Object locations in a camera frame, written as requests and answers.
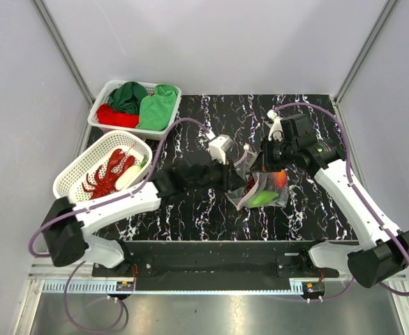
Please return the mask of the clear zip top bag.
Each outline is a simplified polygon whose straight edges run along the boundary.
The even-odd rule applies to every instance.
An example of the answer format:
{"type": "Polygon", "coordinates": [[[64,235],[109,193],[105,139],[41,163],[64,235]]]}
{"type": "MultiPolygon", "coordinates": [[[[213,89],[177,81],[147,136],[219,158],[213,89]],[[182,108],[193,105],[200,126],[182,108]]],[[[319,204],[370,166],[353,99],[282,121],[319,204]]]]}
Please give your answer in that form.
{"type": "Polygon", "coordinates": [[[226,193],[226,197],[236,207],[237,211],[239,211],[242,208],[250,208],[248,207],[249,203],[254,200],[260,192],[263,190],[268,190],[278,193],[278,197],[273,202],[270,202],[268,205],[262,207],[285,207],[289,197],[288,183],[286,187],[279,189],[274,185],[274,181],[272,179],[273,172],[251,172],[249,168],[256,156],[257,153],[251,148],[251,146],[249,144],[245,144],[243,155],[234,163],[234,165],[237,174],[240,177],[245,178],[246,181],[251,174],[258,177],[257,191],[252,195],[244,195],[245,188],[240,188],[234,192],[229,191],[226,193]]]}

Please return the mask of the white radish toy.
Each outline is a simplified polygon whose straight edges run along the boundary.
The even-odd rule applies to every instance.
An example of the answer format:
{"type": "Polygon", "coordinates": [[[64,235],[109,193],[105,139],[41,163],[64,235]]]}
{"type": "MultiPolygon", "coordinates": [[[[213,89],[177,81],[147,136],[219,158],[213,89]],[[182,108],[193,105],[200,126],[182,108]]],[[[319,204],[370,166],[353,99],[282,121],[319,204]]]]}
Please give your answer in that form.
{"type": "Polygon", "coordinates": [[[136,178],[136,175],[140,172],[140,170],[146,165],[147,160],[148,158],[144,156],[139,165],[133,164],[132,166],[128,167],[126,171],[116,181],[115,183],[116,190],[121,191],[125,188],[127,184],[131,183],[136,178]]]}

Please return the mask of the red lobster toy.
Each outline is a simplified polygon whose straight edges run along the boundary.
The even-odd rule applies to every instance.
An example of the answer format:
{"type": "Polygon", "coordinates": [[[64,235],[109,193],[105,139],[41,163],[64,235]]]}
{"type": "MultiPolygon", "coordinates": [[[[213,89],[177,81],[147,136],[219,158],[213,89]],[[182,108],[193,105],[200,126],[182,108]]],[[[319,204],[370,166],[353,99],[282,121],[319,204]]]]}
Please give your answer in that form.
{"type": "Polygon", "coordinates": [[[117,192],[116,181],[134,163],[133,155],[128,156],[122,149],[115,149],[108,158],[103,176],[101,176],[103,165],[100,165],[93,175],[94,182],[90,182],[89,174],[86,174],[85,181],[82,182],[82,190],[91,194],[90,200],[117,192]]]}

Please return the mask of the purple grape bunch toy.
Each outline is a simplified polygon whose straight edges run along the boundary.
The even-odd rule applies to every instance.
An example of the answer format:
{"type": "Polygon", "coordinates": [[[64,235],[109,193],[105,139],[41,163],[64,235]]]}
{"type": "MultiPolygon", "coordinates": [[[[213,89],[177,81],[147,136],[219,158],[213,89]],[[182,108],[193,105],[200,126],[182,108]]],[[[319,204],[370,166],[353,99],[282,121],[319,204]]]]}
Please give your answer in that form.
{"type": "Polygon", "coordinates": [[[244,189],[244,195],[252,195],[257,191],[258,188],[258,177],[251,174],[246,182],[246,187],[244,189]]]}

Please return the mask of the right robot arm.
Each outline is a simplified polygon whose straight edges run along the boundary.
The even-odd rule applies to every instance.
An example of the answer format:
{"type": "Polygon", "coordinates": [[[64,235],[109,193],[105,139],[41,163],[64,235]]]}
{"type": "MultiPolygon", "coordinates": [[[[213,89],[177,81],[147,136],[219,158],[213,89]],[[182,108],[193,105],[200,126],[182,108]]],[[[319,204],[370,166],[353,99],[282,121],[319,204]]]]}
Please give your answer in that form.
{"type": "Polygon", "coordinates": [[[319,140],[305,114],[281,118],[269,111],[267,115],[272,125],[252,171],[278,172],[287,165],[305,170],[335,201],[357,236],[356,246],[328,241],[313,245],[298,259],[300,272],[311,277],[322,268],[336,269],[371,288],[406,269],[409,230],[402,231],[380,210],[339,146],[330,139],[319,140]]]}

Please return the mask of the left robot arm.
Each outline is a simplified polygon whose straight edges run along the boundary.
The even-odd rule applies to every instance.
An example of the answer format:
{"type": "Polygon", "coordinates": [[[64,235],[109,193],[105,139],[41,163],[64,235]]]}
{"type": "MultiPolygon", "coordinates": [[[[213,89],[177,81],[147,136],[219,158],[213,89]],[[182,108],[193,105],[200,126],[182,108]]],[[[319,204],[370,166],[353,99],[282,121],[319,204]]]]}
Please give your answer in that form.
{"type": "Polygon", "coordinates": [[[150,179],[103,198],[78,203],[59,198],[41,225],[43,237],[55,267],[87,261],[108,268],[116,276],[125,276],[132,267],[128,251],[116,240],[96,236],[96,231],[126,217],[156,211],[164,202],[188,191],[213,188],[227,193],[244,186],[244,178],[230,161],[179,161],[150,179]]]}

